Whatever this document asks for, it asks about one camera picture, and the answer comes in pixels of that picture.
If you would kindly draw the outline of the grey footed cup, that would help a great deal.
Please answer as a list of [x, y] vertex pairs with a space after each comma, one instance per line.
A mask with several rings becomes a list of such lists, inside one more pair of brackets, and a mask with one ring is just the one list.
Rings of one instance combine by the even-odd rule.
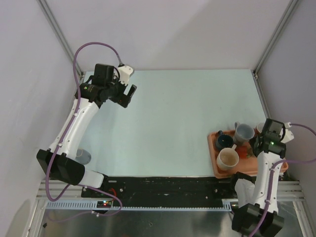
[[236, 145], [242, 145], [248, 142], [255, 136], [255, 130], [250, 125], [240, 122], [235, 122], [235, 133], [233, 141]]

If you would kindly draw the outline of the small red-orange mug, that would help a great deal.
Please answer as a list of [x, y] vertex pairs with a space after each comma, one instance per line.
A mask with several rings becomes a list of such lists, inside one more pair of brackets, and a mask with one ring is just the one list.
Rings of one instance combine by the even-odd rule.
[[247, 146], [237, 146], [235, 151], [238, 153], [240, 158], [249, 158], [254, 156], [252, 149]]

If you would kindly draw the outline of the orange plastic tray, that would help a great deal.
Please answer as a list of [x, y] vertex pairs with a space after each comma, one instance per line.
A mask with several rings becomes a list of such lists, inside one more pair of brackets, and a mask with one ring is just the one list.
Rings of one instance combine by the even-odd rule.
[[[255, 156], [249, 158], [239, 158], [239, 163], [236, 167], [231, 170], [223, 171], [218, 168], [216, 158], [219, 151], [215, 147], [215, 141], [217, 139], [217, 131], [212, 132], [208, 135], [208, 146], [210, 152], [210, 159], [213, 166], [214, 176], [218, 179], [229, 178], [237, 172], [247, 174], [249, 176], [257, 176], [258, 173], [258, 159]], [[251, 148], [248, 142], [245, 142], [243, 146]]]

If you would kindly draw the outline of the large pink mug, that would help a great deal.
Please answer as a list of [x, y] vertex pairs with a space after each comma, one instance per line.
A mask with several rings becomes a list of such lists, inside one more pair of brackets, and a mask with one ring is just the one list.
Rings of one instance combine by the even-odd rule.
[[239, 163], [239, 155], [236, 152], [237, 145], [233, 144], [231, 148], [223, 148], [217, 158], [216, 163], [219, 169], [223, 171], [231, 170]]

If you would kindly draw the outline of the blue striped ceramic mug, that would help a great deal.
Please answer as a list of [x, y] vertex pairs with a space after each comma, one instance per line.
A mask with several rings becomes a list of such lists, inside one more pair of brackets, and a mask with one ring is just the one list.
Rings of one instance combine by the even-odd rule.
[[224, 148], [231, 148], [233, 146], [234, 141], [230, 135], [224, 134], [222, 130], [219, 130], [217, 135], [215, 147], [218, 151], [221, 151]]

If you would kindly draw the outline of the grey printed mug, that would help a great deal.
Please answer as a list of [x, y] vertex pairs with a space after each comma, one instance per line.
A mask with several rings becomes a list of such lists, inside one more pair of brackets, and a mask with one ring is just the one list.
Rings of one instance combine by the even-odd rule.
[[86, 151], [85, 149], [79, 148], [77, 150], [75, 160], [80, 164], [87, 165], [91, 161], [91, 154], [88, 151]]

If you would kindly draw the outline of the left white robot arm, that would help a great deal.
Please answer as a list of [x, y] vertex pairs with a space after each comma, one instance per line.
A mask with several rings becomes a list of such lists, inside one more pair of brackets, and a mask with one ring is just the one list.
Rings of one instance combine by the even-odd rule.
[[109, 193], [109, 184], [104, 182], [105, 175], [86, 168], [76, 160], [77, 150], [88, 125], [103, 103], [111, 100], [124, 108], [128, 106], [137, 88], [132, 85], [128, 94], [124, 93], [133, 73], [134, 69], [128, 65], [96, 64], [94, 74], [80, 84], [62, 130], [47, 150], [37, 153], [37, 160], [50, 179], [74, 186], [91, 186], [99, 197]]

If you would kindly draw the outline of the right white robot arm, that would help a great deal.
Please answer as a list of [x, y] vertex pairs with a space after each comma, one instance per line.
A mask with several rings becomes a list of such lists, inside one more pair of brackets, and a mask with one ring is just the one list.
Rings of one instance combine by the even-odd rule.
[[238, 198], [232, 229], [243, 237], [274, 237], [284, 226], [278, 214], [277, 186], [286, 153], [285, 132], [284, 123], [266, 119], [262, 132], [249, 141], [257, 158], [256, 180], [237, 172], [228, 185], [229, 194]]

